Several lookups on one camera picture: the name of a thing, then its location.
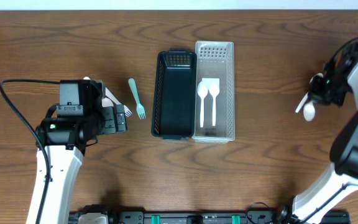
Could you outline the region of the white spoon crossed top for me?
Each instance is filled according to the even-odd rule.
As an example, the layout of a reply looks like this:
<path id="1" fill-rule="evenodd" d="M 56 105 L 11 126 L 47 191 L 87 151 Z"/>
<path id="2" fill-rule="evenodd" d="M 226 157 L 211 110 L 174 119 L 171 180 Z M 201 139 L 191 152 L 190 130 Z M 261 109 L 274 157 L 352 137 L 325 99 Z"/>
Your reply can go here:
<path id="1" fill-rule="evenodd" d="M 313 81 L 313 78 L 314 77 L 323 77 L 323 74 L 322 73 L 318 73 L 316 74 L 315 76 L 313 76 L 310 80 L 310 83 Z M 296 107 L 296 110 L 295 110 L 295 113 L 298 113 L 303 105 L 306 103 L 306 101 L 308 100 L 308 93 L 305 94 L 305 96 L 302 98 L 302 100 L 300 101 L 300 103 L 298 104 L 298 106 Z"/>

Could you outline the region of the white spoon crossed under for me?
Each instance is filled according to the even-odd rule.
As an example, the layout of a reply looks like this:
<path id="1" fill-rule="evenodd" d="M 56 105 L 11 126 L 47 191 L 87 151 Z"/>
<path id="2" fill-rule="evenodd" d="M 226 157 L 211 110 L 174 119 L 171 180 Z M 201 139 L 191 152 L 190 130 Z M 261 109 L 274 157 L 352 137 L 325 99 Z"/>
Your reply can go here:
<path id="1" fill-rule="evenodd" d="M 303 116 L 304 119 L 308 122 L 312 121 L 315 117 L 315 107 L 312 101 L 309 101 L 303 106 Z"/>

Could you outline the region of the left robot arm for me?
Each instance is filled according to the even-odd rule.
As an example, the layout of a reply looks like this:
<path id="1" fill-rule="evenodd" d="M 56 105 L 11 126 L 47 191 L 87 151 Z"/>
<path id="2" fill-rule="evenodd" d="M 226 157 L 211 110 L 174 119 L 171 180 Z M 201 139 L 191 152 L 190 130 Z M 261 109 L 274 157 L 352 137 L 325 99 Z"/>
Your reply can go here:
<path id="1" fill-rule="evenodd" d="M 76 176 L 90 140 L 127 131 L 123 105 L 101 80 L 62 80 L 60 101 L 35 132 L 37 175 L 27 223 L 67 223 Z"/>

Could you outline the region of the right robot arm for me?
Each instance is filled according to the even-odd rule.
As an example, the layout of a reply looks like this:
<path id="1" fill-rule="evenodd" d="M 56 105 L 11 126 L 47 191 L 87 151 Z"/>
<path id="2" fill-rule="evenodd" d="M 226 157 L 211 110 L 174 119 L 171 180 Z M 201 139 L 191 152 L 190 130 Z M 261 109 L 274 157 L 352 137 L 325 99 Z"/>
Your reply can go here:
<path id="1" fill-rule="evenodd" d="M 306 191 L 294 196 L 276 215 L 277 223 L 321 223 L 325 215 L 348 195 L 358 191 L 358 41 L 350 40 L 340 47 L 340 60 L 331 57 L 324 72 L 316 74 L 297 110 L 307 121 L 315 116 L 315 105 L 342 106 L 351 92 L 357 112 L 334 140 L 330 163 Z"/>

